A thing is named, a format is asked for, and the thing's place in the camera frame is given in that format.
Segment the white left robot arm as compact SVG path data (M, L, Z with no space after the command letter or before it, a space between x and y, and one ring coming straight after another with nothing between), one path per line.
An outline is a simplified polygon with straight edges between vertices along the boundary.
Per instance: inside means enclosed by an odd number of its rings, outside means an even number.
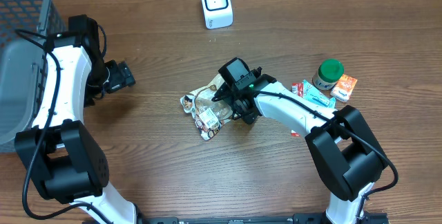
M69 17L68 31L18 36L43 52L43 97L29 130L15 136L26 168L25 213L47 220L80 208L96 223L142 223L136 204L111 184L106 155L84 126L84 107L135 84L125 62L105 61L106 34L87 15Z

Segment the grey plastic basket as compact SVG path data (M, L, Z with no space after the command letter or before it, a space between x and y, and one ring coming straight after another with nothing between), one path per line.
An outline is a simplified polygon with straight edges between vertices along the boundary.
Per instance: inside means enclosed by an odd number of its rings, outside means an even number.
M24 29L46 36L66 25L52 0L1 0L1 152L15 152L16 133L30 128L46 82L43 51L20 38Z

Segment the red white snack bar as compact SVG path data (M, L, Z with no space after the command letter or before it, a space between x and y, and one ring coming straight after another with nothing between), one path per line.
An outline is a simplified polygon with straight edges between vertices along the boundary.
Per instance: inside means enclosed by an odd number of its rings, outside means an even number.
M303 97L303 88L304 88L303 83L299 82L299 83L293 83L291 90L292 93L298 95L299 97ZM300 134L295 132L294 130L291 130L291 135L294 137L300 137Z

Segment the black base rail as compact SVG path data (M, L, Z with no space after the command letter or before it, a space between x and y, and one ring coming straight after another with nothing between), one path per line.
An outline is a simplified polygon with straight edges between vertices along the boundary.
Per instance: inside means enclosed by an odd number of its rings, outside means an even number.
M325 214L294 214L293 216L261 216L231 218L146 218L148 224L321 224L326 221Z

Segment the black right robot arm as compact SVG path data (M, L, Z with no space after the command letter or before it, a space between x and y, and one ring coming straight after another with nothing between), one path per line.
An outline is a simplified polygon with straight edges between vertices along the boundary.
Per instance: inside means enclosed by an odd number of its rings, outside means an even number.
M378 191L374 183L391 162L358 109L336 110L311 103L237 57L218 72L224 83L212 100L226 102L234 120L253 124L259 116L270 118L307 143L331 195L324 212L297 213L291 223L388 223L387 214L364 210L369 195Z

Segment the brown snack bag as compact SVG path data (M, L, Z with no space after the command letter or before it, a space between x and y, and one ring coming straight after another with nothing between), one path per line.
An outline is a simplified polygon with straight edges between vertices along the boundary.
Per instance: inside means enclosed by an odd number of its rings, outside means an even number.
M222 127L231 121L233 111L224 101L214 102L215 93L224 84L216 75L206 86L197 88L180 98L185 113L191 114L203 140L212 139Z

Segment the white barcode scanner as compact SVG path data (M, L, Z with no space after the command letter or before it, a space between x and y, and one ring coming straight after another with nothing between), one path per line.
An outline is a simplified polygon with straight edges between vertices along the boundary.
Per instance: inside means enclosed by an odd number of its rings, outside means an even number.
M231 0L201 0L207 29L228 27L233 23Z

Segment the green lid jar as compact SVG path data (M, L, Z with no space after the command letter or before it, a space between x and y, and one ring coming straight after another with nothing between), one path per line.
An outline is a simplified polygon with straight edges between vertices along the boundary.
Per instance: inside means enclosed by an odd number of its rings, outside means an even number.
M331 90L343 75L345 69L337 59L326 59L312 77L313 85L319 90Z

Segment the orange snack packet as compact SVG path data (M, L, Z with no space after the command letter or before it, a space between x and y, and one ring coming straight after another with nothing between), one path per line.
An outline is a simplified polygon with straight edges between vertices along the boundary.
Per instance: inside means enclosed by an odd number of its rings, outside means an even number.
M331 90L330 95L341 102L348 102L357 81L356 78L343 74Z

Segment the teal snack packet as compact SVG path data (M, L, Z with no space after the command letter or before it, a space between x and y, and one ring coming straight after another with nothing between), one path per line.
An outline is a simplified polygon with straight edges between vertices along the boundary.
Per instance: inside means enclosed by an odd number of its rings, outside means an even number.
M307 80L302 81L302 97L323 107L334 109L336 106L336 99L334 97L328 98Z

